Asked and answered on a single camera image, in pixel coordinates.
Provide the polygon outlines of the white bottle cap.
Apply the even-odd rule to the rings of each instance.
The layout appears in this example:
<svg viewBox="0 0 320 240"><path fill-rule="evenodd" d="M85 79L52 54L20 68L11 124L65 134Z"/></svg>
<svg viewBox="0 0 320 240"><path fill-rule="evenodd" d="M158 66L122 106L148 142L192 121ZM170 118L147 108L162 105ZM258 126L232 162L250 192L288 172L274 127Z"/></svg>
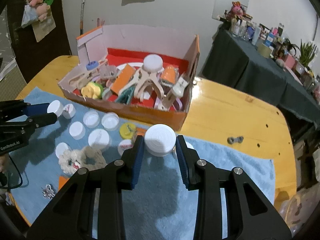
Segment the white bottle cap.
<svg viewBox="0 0 320 240"><path fill-rule="evenodd" d="M47 107L47 113L54 113L57 117L60 117L63 112L63 104L59 100L52 101Z"/></svg>

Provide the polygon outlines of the large white jar lid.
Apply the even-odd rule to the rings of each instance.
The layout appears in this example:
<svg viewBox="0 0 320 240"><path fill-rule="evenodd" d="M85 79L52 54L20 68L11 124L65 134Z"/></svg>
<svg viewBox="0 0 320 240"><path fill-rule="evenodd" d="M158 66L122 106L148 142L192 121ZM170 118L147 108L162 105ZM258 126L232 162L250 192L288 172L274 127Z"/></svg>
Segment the large white jar lid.
<svg viewBox="0 0 320 240"><path fill-rule="evenodd" d="M147 151L156 156L164 157L171 153L176 144L174 130L164 124L156 124L148 128L144 135Z"/></svg>

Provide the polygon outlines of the white cap red logo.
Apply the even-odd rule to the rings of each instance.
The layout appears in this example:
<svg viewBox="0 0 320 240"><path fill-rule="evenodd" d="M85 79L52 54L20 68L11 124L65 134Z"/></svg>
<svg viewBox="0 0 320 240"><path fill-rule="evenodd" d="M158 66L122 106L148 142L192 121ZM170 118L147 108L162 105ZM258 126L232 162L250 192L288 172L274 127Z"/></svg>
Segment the white cap red logo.
<svg viewBox="0 0 320 240"><path fill-rule="evenodd" d="M131 148L133 148L133 143L131 139L124 139L119 143L117 150L119 155L122 156L125 150L131 149Z"/></svg>

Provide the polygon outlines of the yellow bottle cap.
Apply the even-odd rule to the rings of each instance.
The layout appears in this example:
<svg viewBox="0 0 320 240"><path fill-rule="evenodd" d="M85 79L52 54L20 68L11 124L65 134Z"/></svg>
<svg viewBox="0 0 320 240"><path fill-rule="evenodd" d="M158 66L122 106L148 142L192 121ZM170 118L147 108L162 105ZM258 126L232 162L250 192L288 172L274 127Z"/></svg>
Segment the yellow bottle cap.
<svg viewBox="0 0 320 240"><path fill-rule="evenodd" d="M126 122L121 125L119 134L123 139L132 139L136 132L136 126L131 122Z"/></svg>

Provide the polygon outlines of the white cap with red print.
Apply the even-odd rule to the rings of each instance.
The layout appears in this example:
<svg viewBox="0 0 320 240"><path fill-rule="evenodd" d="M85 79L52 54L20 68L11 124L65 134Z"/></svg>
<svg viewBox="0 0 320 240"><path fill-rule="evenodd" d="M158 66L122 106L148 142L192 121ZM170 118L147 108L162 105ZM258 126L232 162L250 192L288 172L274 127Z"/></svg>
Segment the white cap with red print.
<svg viewBox="0 0 320 240"><path fill-rule="evenodd" d="M72 103L68 103L64 106L62 110L62 115L66 119L72 119L76 114L76 109Z"/></svg>

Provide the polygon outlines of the upturned white cap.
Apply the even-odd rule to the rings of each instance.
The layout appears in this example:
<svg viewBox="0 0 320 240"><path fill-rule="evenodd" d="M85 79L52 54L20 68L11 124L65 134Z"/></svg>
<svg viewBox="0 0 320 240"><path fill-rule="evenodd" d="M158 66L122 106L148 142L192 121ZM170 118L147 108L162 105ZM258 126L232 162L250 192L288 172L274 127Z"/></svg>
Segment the upturned white cap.
<svg viewBox="0 0 320 240"><path fill-rule="evenodd" d="M95 128L99 125L100 117L97 111L87 111L83 116L83 123L88 128Z"/></svg>
<svg viewBox="0 0 320 240"><path fill-rule="evenodd" d="M119 125L119 116L116 113L105 113L101 119L101 124L107 131L115 131Z"/></svg>

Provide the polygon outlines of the light blue towel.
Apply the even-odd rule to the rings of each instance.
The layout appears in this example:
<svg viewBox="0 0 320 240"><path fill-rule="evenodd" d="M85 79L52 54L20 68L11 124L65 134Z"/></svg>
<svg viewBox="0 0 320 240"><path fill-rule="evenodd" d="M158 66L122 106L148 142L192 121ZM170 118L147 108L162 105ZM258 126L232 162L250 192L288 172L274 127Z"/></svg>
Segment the light blue towel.
<svg viewBox="0 0 320 240"><path fill-rule="evenodd" d="M74 104L75 116L59 117L57 122L39 128L29 144L11 153L14 163L9 167L9 183L17 206L29 222L34 222L49 200L43 189L58 187L63 171L55 150L65 143L72 150L88 146L91 128L85 128L83 138L76 140L69 128L82 122L88 107ZM199 157L218 168L242 168L263 192L270 203L274 202L275 168L270 159L255 158L220 144L186 137ZM143 155L138 184L122 193L124 224L127 239L192 239L194 236L198 192L188 191L183 183L176 154L156 157Z"/></svg>

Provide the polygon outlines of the silver metal clip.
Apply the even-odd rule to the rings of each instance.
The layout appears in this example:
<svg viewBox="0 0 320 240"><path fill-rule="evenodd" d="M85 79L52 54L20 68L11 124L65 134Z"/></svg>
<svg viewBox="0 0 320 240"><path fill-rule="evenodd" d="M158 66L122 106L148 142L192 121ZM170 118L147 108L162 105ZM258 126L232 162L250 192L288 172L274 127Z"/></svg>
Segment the silver metal clip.
<svg viewBox="0 0 320 240"><path fill-rule="evenodd" d="M42 188L42 195L46 199L53 199L55 197L55 190L51 184L46 184L44 188Z"/></svg>

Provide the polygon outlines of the blue numbered cap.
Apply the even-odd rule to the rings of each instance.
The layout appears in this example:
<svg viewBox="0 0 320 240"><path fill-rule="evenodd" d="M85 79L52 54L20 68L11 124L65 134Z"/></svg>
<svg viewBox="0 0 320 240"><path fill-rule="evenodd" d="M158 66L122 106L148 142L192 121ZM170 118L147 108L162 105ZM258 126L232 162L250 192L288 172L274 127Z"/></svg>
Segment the blue numbered cap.
<svg viewBox="0 0 320 240"><path fill-rule="evenodd" d="M99 62L98 61L91 61L88 64L86 64L86 69L87 69L87 71L91 71L94 68L97 68L97 66L99 66Z"/></svg>

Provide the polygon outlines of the white round lid in box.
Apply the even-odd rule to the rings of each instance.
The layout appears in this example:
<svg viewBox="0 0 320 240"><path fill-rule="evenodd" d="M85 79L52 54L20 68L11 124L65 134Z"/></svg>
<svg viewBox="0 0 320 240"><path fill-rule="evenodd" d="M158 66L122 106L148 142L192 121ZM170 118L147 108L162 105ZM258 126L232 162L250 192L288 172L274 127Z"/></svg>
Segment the white round lid in box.
<svg viewBox="0 0 320 240"><path fill-rule="evenodd" d="M157 54L149 54L144 58L142 68L148 73L157 73L163 69L163 60Z"/></svg>

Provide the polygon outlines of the pink plush toy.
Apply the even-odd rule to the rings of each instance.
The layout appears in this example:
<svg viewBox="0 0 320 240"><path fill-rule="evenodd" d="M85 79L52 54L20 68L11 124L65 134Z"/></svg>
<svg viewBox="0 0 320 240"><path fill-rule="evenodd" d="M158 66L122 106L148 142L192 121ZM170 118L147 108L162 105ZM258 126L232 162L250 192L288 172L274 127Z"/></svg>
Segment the pink plush toy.
<svg viewBox="0 0 320 240"><path fill-rule="evenodd" d="M50 11L50 5L45 3L44 0L28 0L28 4L31 8L36 10L36 14L40 22L47 19L48 12Z"/></svg>

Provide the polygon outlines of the orange cardboard box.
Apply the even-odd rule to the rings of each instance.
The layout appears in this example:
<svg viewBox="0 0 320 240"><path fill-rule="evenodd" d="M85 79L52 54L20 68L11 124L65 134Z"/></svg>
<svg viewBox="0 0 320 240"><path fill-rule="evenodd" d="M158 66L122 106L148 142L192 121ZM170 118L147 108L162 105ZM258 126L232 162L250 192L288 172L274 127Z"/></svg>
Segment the orange cardboard box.
<svg viewBox="0 0 320 240"><path fill-rule="evenodd" d="M178 131L189 112L192 83L200 55L199 37L185 31L144 25L105 25L76 39L79 63L60 82L64 96L85 106L150 124L166 124ZM164 98L148 87L143 101L134 98L144 58L157 54L163 70L173 65L179 77L172 87L162 85ZM87 71L86 64L99 66ZM89 82L103 86L101 99L84 98L81 89Z"/></svg>

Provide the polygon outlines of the pink bunny plush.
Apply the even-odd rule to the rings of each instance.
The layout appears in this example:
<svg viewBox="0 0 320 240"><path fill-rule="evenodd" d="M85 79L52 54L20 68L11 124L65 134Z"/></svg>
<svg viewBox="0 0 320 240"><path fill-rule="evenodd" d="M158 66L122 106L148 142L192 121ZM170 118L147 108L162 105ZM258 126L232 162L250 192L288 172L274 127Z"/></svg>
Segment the pink bunny plush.
<svg viewBox="0 0 320 240"><path fill-rule="evenodd" d="M232 17L232 18L243 16L244 12L241 8L241 3L239 1L232 2L232 7L231 7L229 14L230 14L230 17Z"/></svg>

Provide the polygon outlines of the potted green plant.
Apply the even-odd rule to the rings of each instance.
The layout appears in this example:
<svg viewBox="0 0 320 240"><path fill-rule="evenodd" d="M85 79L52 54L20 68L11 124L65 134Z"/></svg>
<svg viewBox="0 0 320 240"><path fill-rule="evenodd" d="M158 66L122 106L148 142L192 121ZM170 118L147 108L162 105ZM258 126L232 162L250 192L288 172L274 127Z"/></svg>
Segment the potted green plant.
<svg viewBox="0 0 320 240"><path fill-rule="evenodd" d="M299 62L304 67L308 67L309 63L314 59L317 52L317 45L312 42L303 43L300 41L300 57Z"/></svg>

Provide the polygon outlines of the orange handled broom stick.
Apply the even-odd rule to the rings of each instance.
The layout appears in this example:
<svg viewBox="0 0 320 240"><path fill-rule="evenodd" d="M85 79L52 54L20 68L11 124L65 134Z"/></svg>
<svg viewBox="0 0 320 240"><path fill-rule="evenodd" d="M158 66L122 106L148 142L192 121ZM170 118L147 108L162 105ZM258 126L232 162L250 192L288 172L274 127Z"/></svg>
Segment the orange handled broom stick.
<svg viewBox="0 0 320 240"><path fill-rule="evenodd" d="M85 7L85 0L81 0L81 9L80 9L80 35L84 33L84 7Z"/></svg>

